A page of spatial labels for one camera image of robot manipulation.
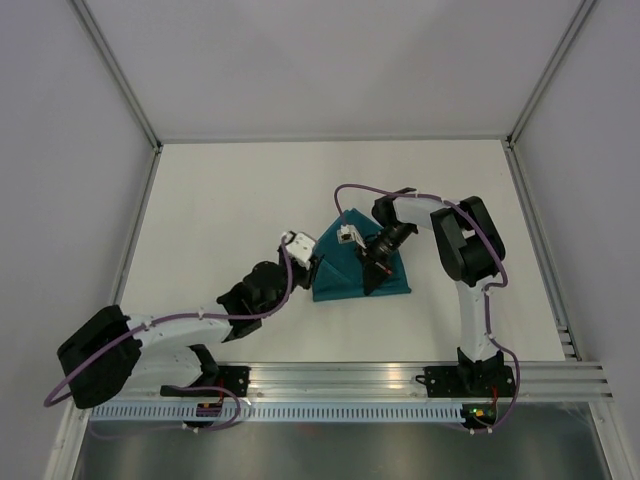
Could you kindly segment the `teal cloth napkin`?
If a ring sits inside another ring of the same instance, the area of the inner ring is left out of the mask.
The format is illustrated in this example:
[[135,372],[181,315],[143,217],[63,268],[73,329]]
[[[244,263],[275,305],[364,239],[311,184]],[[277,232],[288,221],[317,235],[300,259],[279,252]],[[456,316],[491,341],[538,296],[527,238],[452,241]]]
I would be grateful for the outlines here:
[[[354,225],[363,238],[364,245],[339,244],[337,231],[342,222]],[[318,240],[315,253],[323,260],[312,285],[315,302],[343,300],[365,296],[362,286],[362,265],[357,257],[357,248],[365,246],[365,240],[375,236],[383,227],[356,209],[346,210],[334,221]]]

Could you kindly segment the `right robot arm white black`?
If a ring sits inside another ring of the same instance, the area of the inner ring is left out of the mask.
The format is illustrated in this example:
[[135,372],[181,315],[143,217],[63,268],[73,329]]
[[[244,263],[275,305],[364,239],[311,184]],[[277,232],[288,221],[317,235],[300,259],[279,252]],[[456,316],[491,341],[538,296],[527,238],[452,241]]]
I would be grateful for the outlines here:
[[387,282],[391,257],[421,228],[433,233],[441,265],[456,286],[461,320],[457,363],[426,366],[416,382],[430,398],[514,396],[517,371],[505,364],[505,350],[491,332],[488,297],[491,288],[506,283],[506,249],[483,201],[472,196],[454,204],[405,188],[375,200],[372,216],[382,230],[357,248],[366,296]]

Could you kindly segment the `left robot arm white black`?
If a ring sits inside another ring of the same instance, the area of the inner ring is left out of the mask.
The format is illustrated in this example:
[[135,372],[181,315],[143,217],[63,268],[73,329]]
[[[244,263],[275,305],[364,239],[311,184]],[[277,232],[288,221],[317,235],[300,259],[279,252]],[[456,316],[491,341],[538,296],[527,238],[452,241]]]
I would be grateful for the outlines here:
[[313,285],[322,260],[280,254],[262,261],[227,293],[195,312],[153,317],[100,309],[57,350],[68,397],[79,409],[118,395],[206,396],[222,385],[213,346],[243,339],[280,310],[296,288]]

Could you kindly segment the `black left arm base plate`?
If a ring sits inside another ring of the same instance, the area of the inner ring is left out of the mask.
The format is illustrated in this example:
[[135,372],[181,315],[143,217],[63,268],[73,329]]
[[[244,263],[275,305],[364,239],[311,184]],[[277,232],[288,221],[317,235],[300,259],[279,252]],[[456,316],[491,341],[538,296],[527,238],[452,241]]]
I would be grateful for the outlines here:
[[161,397],[170,398],[225,398],[235,395],[244,398],[250,384],[251,368],[222,365],[213,373],[202,373],[188,386],[162,385]]

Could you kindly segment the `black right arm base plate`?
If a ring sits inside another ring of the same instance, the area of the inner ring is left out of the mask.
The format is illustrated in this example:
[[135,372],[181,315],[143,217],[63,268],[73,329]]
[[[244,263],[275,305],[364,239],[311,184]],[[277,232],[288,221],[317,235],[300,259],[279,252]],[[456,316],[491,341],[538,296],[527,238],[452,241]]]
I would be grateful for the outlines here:
[[461,366],[430,366],[415,376],[426,388],[429,398],[510,398],[515,394],[513,371],[505,366],[497,370],[471,371]]

